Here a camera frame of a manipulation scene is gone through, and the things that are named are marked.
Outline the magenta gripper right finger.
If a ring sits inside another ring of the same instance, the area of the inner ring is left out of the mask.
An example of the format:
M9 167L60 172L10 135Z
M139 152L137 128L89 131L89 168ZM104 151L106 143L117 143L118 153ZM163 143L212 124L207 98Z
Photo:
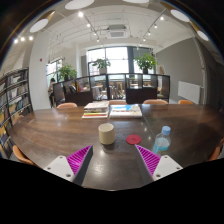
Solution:
M144 180L159 180L182 167L168 155L157 155L154 152L136 145L137 158Z

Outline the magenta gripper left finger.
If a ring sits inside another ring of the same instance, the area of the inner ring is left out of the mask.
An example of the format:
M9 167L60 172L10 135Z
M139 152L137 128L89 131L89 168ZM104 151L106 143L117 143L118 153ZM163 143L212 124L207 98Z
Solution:
M93 146L89 145L67 157L58 156L45 167L45 170L81 186L92 156Z

